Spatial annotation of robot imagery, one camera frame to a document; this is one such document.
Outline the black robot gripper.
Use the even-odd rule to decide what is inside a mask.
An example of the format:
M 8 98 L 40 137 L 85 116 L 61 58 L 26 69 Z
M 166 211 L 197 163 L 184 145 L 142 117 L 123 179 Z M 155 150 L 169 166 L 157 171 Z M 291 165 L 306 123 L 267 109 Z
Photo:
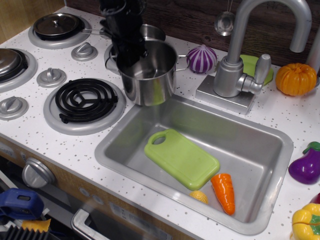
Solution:
M 101 24 L 111 35 L 118 55 L 116 65 L 120 72 L 132 67 L 140 58 L 148 56 L 145 39 L 140 32 L 145 0 L 101 0 L 99 10 L 104 20 Z

